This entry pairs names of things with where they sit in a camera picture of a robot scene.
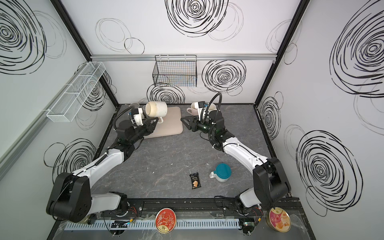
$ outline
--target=mug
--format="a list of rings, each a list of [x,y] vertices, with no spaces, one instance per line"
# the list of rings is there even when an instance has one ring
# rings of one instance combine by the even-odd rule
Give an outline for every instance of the mug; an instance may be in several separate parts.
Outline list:
[[[198,110],[195,108],[195,103],[196,103],[196,106],[198,106],[198,105],[197,105],[197,102],[194,102],[194,103],[191,104],[191,107],[190,107],[190,108],[187,108],[187,112],[188,112],[189,114],[191,114],[192,116],[198,116],[198,115],[199,115]],[[213,111],[213,110],[216,110],[216,105],[212,103],[212,104],[209,106],[209,108],[208,108],[208,113],[210,113],[210,112]]]
[[[163,123],[163,117],[167,115],[168,107],[165,102],[150,101],[145,105],[145,113],[148,117],[159,118]]]

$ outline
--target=biscuit picture on wrapper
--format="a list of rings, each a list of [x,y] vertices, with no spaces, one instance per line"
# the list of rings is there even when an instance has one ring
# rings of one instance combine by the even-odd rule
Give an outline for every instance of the biscuit picture on wrapper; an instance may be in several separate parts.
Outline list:
[[[199,179],[199,173],[195,172],[189,175],[191,177],[191,182],[192,182],[192,189],[201,187],[200,185],[200,179]]]

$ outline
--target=metal rail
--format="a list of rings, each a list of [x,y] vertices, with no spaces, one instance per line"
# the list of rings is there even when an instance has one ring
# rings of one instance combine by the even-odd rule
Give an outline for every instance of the metal rail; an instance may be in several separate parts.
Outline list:
[[[161,55],[164,60],[188,61],[191,54],[101,54],[92,55],[92,61],[155,61],[155,56]],[[204,53],[192,54],[198,61],[203,60],[275,60],[275,53]]]

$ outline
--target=white wall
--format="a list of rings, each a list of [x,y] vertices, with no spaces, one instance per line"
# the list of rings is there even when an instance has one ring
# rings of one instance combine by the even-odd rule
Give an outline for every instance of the white wall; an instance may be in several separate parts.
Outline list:
[[[94,55],[275,53],[299,4],[299,0],[209,0],[180,1],[185,5],[177,8],[172,5],[176,2],[95,0],[89,5],[84,0],[63,1]],[[202,80],[207,78],[203,71],[207,63],[197,62],[196,87],[169,86],[169,91],[185,95],[181,103],[210,99],[216,91],[223,93],[223,103],[253,103],[271,65],[270,60],[244,61],[247,71],[243,71],[243,81],[233,74],[239,64],[228,61],[214,73],[212,85],[221,86],[216,88]],[[110,74],[119,89],[116,96],[120,103],[146,97],[154,83],[155,62],[106,64],[113,68]]]
[[[5,6],[12,2],[15,1],[0,2],[0,18],[11,15],[14,17],[11,19],[15,21],[13,27],[22,29],[23,26],[18,25],[20,21],[14,16],[15,12]],[[39,45],[33,45],[32,48],[35,57],[45,56],[44,61],[35,62],[34,58],[32,63],[35,64],[31,64],[31,60],[24,58],[25,61],[20,64],[4,66],[6,57],[25,57],[25,53],[5,43],[5,38],[15,38],[11,38],[4,28],[0,32],[0,63],[3,64],[0,65],[0,155],[69,81],[78,65],[84,62],[84,57],[49,0],[17,2],[25,9],[25,13],[31,14],[23,16],[27,21],[36,22],[35,26],[41,24],[43,29],[35,34],[45,36],[47,47],[46,52],[38,52],[37,48],[41,47]],[[9,47],[12,51],[5,51],[4,47]],[[28,65],[31,66],[11,71]],[[80,109],[73,122],[48,122],[0,181],[1,239],[41,240],[48,237],[55,221],[52,216],[46,214],[45,209],[53,186],[52,177],[55,178],[57,173],[53,174],[53,169],[45,166],[43,160],[47,165],[54,166],[65,146],[67,151],[74,154],[70,159],[60,158],[60,161],[74,160],[73,163],[76,164],[72,167],[79,168],[92,160],[115,108],[99,85],[91,93],[91,98],[99,100],[91,108],[84,105],[86,108],[83,106]],[[83,148],[87,149],[87,154],[84,154]],[[60,172],[71,171],[71,168],[54,169],[59,169]]]
[[[384,38],[377,33],[384,28],[384,1],[366,9],[376,1],[367,2],[312,0],[296,60],[280,64],[259,105],[292,194],[318,240],[384,235],[384,98],[372,98],[383,96]],[[355,15],[359,9],[366,10]],[[365,81],[373,85],[351,85]]]

